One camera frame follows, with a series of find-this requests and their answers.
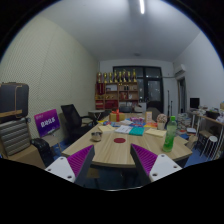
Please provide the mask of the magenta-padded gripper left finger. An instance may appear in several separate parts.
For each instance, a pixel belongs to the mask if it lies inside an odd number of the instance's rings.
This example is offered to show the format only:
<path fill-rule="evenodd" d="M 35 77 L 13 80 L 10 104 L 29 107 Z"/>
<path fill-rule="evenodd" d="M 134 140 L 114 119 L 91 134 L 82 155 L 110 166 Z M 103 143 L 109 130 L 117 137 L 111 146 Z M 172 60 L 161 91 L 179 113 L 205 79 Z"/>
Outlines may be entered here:
<path fill-rule="evenodd" d="M 69 157 L 59 157 L 46 168 L 46 171 L 83 186 L 94 155 L 94 146 L 90 145 Z"/>

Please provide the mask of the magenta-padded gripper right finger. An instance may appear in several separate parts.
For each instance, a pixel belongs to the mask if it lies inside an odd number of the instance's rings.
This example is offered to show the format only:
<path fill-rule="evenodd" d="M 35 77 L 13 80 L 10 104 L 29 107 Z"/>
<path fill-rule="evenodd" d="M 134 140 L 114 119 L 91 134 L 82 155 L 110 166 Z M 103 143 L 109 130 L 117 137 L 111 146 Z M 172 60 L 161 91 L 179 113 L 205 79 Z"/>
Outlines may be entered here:
<path fill-rule="evenodd" d="M 156 155 L 135 144 L 131 145 L 130 153 L 143 186 L 181 170 L 166 154 Z"/>

